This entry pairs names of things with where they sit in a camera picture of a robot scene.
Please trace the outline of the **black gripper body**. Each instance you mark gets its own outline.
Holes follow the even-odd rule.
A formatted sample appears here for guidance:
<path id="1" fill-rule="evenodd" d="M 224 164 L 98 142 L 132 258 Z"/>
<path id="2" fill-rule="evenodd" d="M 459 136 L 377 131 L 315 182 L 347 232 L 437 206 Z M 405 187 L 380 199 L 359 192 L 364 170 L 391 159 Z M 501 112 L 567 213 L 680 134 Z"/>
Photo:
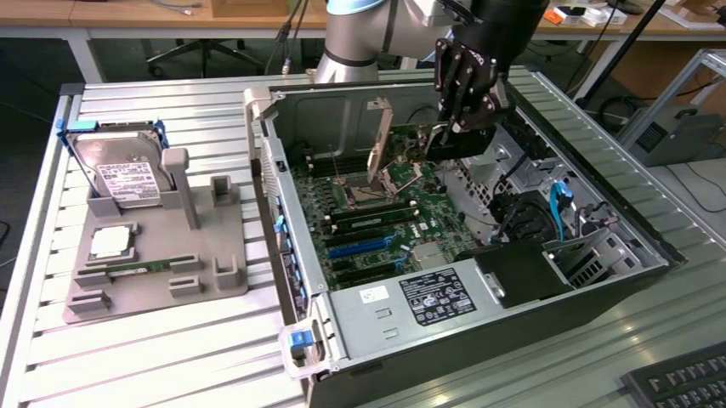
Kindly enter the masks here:
<path id="1" fill-rule="evenodd" d="M 471 2 L 476 20 L 452 28 L 453 39 L 507 71 L 523 53 L 543 14 L 547 0 L 480 0 Z"/>

